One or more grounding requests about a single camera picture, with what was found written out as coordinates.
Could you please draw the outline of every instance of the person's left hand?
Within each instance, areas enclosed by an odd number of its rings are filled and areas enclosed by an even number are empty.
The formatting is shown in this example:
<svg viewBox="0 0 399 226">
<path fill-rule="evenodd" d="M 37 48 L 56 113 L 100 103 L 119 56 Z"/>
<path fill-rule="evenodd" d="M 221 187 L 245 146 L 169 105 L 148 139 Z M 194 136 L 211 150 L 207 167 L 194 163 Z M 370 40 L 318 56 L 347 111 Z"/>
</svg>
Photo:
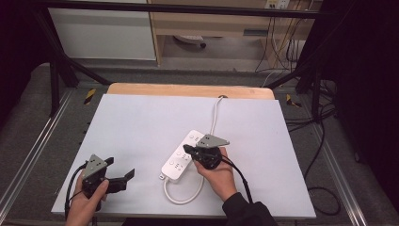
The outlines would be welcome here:
<svg viewBox="0 0 399 226">
<path fill-rule="evenodd" d="M 73 195 L 77 194 L 72 199 L 72 206 L 68 214 L 66 226 L 87 226 L 96 211 L 97 203 L 105 198 L 105 192 L 108 189 L 109 181 L 104 180 L 98 187 L 90 199 L 81 192 L 82 191 L 82 175 L 79 175 Z"/>
</svg>

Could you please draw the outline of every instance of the power strip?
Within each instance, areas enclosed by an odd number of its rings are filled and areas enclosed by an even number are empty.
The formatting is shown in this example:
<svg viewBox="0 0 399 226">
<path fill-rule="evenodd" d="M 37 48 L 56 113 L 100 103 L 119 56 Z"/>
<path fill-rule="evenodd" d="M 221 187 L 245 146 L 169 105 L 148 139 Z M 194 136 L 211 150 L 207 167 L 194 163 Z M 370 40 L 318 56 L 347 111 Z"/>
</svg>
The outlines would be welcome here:
<svg viewBox="0 0 399 226">
<path fill-rule="evenodd" d="M 159 178 L 164 180 L 168 177 L 171 182 L 178 182 L 185 170 L 192 163 L 191 155 L 184 151 L 183 145 L 188 144 L 195 147 L 203 137 L 204 134 L 196 130 L 190 131 L 162 167 L 162 174 Z"/>
<path fill-rule="evenodd" d="M 290 0 L 267 0 L 264 8 L 270 9 L 287 9 Z"/>
</svg>

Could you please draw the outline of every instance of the white power strip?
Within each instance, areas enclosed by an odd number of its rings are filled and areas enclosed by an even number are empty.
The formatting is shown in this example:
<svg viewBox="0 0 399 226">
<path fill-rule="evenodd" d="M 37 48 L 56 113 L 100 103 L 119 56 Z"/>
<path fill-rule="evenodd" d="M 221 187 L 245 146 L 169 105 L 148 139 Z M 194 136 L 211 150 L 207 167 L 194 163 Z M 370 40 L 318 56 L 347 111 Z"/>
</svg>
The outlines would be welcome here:
<svg viewBox="0 0 399 226">
<path fill-rule="evenodd" d="M 195 147 L 203 137 L 204 134 L 196 130 L 190 131 L 162 167 L 162 174 L 159 178 L 164 180 L 165 177 L 168 177 L 171 182 L 177 182 L 192 163 L 191 155 L 184 151 L 183 145 L 188 144 Z"/>
</svg>

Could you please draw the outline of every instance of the power outlet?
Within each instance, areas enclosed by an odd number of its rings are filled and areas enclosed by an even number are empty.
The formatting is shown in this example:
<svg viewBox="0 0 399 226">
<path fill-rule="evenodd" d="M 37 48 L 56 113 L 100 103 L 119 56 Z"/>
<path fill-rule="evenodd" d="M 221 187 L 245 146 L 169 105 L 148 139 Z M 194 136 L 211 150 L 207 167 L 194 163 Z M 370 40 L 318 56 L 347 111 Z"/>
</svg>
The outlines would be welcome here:
<svg viewBox="0 0 399 226">
<path fill-rule="evenodd" d="M 267 0 L 264 8 L 276 9 L 279 4 L 279 0 Z"/>
<path fill-rule="evenodd" d="M 279 0 L 276 9 L 287 9 L 288 4 L 290 4 L 290 0 Z"/>
</svg>

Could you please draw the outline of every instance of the white cable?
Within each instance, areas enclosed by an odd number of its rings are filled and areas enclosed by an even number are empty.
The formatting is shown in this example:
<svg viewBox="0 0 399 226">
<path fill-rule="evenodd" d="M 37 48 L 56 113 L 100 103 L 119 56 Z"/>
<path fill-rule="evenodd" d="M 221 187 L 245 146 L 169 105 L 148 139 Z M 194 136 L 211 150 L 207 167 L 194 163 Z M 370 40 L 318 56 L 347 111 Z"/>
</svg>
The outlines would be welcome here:
<svg viewBox="0 0 399 226">
<path fill-rule="evenodd" d="M 199 195 L 200 190 L 202 189 L 202 186 L 203 186 L 203 181 L 204 181 L 204 179 L 203 179 L 203 177 L 202 177 L 202 179 L 200 180 L 199 189 L 196 191 L 196 193 L 195 193 L 190 199 L 185 200 L 185 201 L 177 201 L 177 200 L 174 200 L 173 198 L 171 198 L 171 197 L 169 196 L 168 191 L 167 191 L 167 183 L 168 183 L 168 181 L 169 181 L 169 178 L 168 178 L 168 177 L 165 178 L 165 181 L 164 181 L 164 191 L 165 191 L 165 194 L 167 195 L 168 199 L 169 199 L 171 202 L 175 203 L 175 204 L 187 204 L 187 203 L 193 201 L 193 200 Z"/>
<path fill-rule="evenodd" d="M 308 6 L 308 9 L 306 10 L 311 10 L 311 6 L 313 5 L 314 0 L 311 0 L 311 4 Z"/>
<path fill-rule="evenodd" d="M 219 102 L 224 98 L 224 96 L 220 96 L 219 99 L 217 100 L 216 104 L 215 104 L 215 111 L 214 111 L 214 122 L 212 123 L 212 128 L 211 128 L 211 133 L 210 135 L 214 134 L 214 130 L 215 130 L 215 125 L 216 125 L 216 116 L 217 116 L 217 105 L 219 104 Z"/>
<path fill-rule="evenodd" d="M 264 79 L 262 88 L 264 87 L 264 85 L 266 85 L 266 81 L 267 81 L 267 79 L 270 77 L 270 75 L 272 75 L 272 74 L 275 73 L 275 72 L 276 72 L 276 71 L 273 71 L 272 73 L 270 73 L 270 74 L 266 77 L 266 79 Z"/>
</svg>

